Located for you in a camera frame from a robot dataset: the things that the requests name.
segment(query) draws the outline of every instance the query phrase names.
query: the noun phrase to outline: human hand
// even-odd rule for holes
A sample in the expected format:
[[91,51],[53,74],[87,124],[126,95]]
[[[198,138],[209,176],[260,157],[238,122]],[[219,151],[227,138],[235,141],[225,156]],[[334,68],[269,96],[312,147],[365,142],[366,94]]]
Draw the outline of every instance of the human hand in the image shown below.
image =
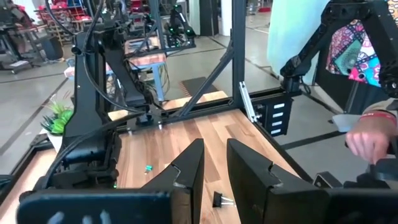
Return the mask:
[[390,139],[396,135],[397,126],[391,119],[369,116],[360,119],[347,133],[346,143],[355,156],[375,164],[387,156]]
[[[47,222],[47,224],[62,224],[63,220],[65,218],[65,214],[63,212],[57,212],[55,215],[53,215]],[[99,218],[101,219],[101,224],[111,224],[111,217],[109,216],[108,212],[102,211],[101,214],[99,215]],[[82,224],[93,224],[93,219],[91,216],[84,216],[81,219]]]

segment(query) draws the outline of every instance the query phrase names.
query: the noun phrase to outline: wristband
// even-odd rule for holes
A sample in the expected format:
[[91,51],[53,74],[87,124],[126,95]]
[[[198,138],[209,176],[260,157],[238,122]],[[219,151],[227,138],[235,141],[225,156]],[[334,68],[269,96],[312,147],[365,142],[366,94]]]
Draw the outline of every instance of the wristband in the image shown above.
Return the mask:
[[397,126],[397,118],[396,118],[394,115],[389,114],[389,113],[383,113],[383,112],[370,112],[370,113],[363,114],[359,120],[361,120],[361,119],[363,119],[363,118],[368,118],[368,117],[387,118],[387,119],[389,119],[390,121],[392,121],[392,122],[394,123],[395,126]]

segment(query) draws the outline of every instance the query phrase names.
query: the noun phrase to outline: table leg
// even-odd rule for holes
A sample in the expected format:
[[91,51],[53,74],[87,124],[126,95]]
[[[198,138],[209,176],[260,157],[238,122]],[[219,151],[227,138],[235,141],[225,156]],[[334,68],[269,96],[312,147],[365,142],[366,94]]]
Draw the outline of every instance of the table leg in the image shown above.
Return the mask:
[[161,65],[153,65],[152,66],[152,72],[154,74],[154,81],[155,81],[155,88],[157,92],[157,99],[159,102],[164,101],[164,95],[163,95],[163,88],[162,88],[162,80],[160,79],[160,74],[159,74],[159,66]]
[[32,37],[32,34],[30,32],[26,32],[25,36],[26,36],[27,40],[30,42],[30,46],[32,46],[33,51],[36,53],[38,58],[40,58],[42,60],[42,62],[44,62],[45,59],[43,58],[42,54],[40,54],[40,50],[37,47],[37,45],[36,45],[36,43],[35,43],[35,41],[34,41],[34,39]]

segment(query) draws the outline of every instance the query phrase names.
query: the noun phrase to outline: potted plant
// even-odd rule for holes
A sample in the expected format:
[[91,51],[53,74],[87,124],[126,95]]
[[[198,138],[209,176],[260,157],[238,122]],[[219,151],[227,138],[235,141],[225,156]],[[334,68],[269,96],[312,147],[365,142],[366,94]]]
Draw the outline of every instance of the potted plant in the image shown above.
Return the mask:
[[56,95],[53,95],[50,99],[50,103],[46,105],[46,107],[51,110],[52,114],[50,116],[43,116],[44,120],[40,123],[46,130],[47,136],[57,152],[62,144],[62,135],[65,125],[73,114],[73,108],[65,105],[68,95],[68,93],[65,94],[61,100],[57,100]]

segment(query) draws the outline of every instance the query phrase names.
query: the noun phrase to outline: white wall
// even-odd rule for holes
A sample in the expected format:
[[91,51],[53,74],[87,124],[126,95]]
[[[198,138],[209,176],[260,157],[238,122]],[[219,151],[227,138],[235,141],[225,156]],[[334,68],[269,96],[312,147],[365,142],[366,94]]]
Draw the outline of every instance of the white wall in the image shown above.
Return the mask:
[[189,0],[189,24],[197,35],[200,35],[199,0]]
[[[272,4],[268,36],[267,59],[278,74],[286,62],[297,55],[321,23],[321,14],[329,0],[278,0]],[[303,77],[311,84],[317,66],[317,56],[310,71]]]

